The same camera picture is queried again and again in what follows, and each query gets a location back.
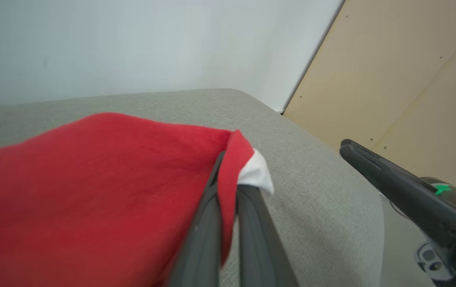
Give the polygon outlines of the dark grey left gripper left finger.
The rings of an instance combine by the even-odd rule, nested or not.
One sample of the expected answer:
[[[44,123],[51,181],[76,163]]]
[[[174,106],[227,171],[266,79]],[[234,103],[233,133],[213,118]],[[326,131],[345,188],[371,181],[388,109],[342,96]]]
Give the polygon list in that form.
[[[168,287],[217,287],[222,261],[222,214],[217,177],[221,152],[202,191],[191,225],[167,282]]]

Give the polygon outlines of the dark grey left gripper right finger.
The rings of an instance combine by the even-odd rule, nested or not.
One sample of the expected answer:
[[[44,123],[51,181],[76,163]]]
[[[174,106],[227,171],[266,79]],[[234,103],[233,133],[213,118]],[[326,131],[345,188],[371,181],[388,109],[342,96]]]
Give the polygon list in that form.
[[[237,187],[242,287],[297,287],[298,281],[260,190]]]

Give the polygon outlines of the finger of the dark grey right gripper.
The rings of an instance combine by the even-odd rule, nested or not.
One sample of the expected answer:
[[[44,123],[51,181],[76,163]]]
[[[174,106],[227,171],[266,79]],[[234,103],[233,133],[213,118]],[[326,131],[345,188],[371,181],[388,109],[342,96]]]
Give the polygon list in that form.
[[[402,181],[432,188],[428,182],[353,140],[341,141],[341,157],[373,184]]]

